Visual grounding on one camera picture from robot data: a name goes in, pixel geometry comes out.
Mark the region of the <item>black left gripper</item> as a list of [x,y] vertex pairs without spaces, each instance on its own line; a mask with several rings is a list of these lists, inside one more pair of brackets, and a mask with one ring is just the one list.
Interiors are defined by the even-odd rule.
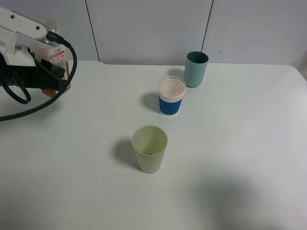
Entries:
[[41,90],[66,89],[68,81],[64,80],[65,69],[56,66],[47,60],[41,59],[43,67],[45,67],[56,79],[52,79],[38,65],[34,67],[26,66],[9,66],[6,64],[3,55],[0,55],[0,86],[5,83],[8,86],[17,86],[21,84],[25,88],[38,88]]

